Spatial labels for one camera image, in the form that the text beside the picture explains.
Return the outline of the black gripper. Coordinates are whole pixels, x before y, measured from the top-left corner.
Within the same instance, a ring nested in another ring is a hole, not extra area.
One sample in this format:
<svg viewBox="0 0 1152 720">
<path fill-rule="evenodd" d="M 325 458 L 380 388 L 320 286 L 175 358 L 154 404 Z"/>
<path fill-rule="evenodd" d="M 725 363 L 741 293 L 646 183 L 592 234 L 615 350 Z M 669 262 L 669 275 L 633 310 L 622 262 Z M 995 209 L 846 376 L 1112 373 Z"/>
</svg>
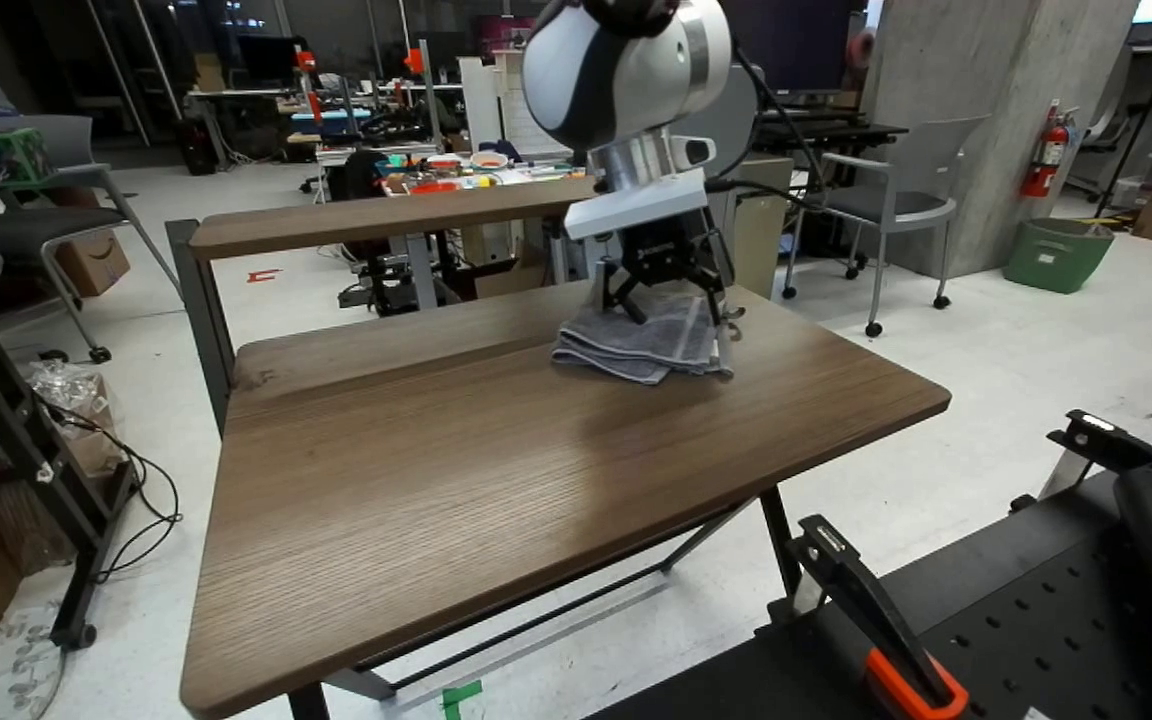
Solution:
<svg viewBox="0 0 1152 720">
<path fill-rule="evenodd" d="M 703 262 L 709 220 L 700 213 L 634 225 L 619 234 L 615 271 L 622 286 L 604 275 L 604 314 L 619 310 L 642 326 L 642 310 L 633 301 L 634 286 L 692 279 L 703 293 L 713 326 L 725 326 L 725 286 Z"/>
</svg>

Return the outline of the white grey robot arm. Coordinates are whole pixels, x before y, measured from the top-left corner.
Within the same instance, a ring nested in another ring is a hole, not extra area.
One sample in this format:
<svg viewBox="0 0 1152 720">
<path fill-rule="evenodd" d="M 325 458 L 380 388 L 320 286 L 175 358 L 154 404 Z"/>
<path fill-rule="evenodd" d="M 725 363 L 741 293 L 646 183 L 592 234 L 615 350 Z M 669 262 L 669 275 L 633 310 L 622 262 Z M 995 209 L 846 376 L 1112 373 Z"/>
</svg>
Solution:
<svg viewBox="0 0 1152 720">
<path fill-rule="evenodd" d="M 700 157 L 671 124 L 703 111 L 728 86 L 730 30 L 718 0 L 552 0 L 524 43 L 526 118 L 592 175 L 592 195 L 562 213 L 571 240 L 604 240 L 604 310 L 641 286 L 692 279 L 725 319 L 725 279 L 709 252 Z"/>
</svg>

